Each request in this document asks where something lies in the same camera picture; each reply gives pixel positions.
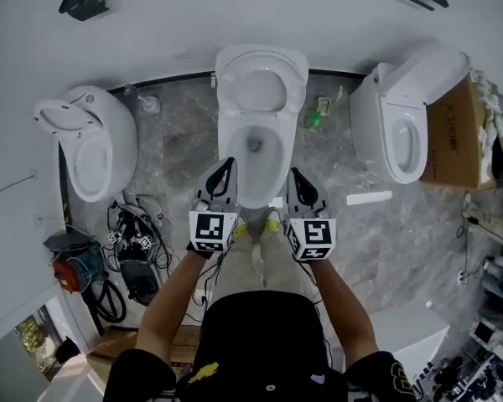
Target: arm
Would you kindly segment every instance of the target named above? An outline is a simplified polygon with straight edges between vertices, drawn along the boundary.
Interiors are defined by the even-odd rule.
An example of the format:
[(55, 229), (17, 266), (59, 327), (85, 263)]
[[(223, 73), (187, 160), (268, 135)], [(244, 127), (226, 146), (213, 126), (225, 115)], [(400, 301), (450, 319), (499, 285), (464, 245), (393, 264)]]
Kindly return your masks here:
[(149, 304), (137, 334), (136, 348), (170, 365), (171, 346), (183, 321), (205, 259), (189, 251)]
[(330, 261), (315, 260), (310, 266), (329, 319), (345, 350), (346, 368), (376, 353), (378, 346), (371, 320)]

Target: sneaker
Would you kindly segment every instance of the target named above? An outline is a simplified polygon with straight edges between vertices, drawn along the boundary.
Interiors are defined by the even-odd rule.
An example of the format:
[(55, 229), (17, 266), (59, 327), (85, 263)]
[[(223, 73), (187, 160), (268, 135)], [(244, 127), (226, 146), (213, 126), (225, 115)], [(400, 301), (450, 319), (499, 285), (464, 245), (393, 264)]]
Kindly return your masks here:
[(234, 240), (237, 238), (243, 236), (243, 235), (248, 235), (250, 234), (248, 232), (248, 221), (246, 218), (241, 214), (238, 217), (238, 220), (236, 221), (236, 229), (235, 229), (235, 235), (233, 237)]
[(282, 216), (278, 209), (268, 209), (267, 222), (265, 223), (265, 231), (279, 232), (281, 227)]

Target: red object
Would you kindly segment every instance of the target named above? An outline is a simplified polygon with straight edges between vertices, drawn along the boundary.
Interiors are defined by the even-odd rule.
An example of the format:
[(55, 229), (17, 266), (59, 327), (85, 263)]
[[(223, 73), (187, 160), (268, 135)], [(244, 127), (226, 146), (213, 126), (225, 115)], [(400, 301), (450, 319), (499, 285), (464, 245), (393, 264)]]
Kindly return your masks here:
[(58, 279), (61, 287), (70, 293), (80, 291), (80, 281), (73, 265), (65, 259), (56, 259), (52, 263), (52, 267), (54, 268), (54, 277)]

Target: brown box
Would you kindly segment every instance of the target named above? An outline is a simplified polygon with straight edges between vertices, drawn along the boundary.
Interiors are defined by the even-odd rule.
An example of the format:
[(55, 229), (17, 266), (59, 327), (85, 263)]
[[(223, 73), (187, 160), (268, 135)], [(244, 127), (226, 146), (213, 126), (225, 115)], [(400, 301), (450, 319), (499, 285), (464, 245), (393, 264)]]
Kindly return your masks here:
[(479, 101), (476, 84), (467, 75), (427, 107), (428, 156), (421, 181), (462, 189), (494, 188), (490, 166), (490, 181), (480, 181), (479, 128), (485, 123), (486, 109)]
[[(194, 363), (195, 353), (200, 343), (201, 327), (181, 326), (171, 349), (171, 366), (179, 377), (186, 367)], [(108, 329), (93, 350), (86, 356), (90, 366), (99, 378), (108, 382), (110, 368), (117, 356), (136, 346), (137, 332)]]

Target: toilet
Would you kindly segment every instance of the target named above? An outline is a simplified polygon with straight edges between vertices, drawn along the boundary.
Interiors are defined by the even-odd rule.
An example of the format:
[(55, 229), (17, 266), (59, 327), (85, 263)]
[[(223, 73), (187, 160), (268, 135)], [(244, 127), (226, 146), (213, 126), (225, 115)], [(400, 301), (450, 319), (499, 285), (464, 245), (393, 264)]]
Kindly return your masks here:
[(218, 53), (215, 71), (219, 159), (236, 159), (238, 203), (259, 209), (287, 178), (309, 64), (294, 50), (235, 45)]
[(34, 119), (56, 136), (76, 194), (88, 203), (113, 198), (131, 181), (137, 163), (136, 124), (112, 94), (79, 86), (40, 101)]
[(408, 184), (425, 169), (427, 105), (468, 73), (468, 55), (442, 44), (421, 49), (405, 64), (380, 63), (350, 96), (356, 156), (386, 181)]

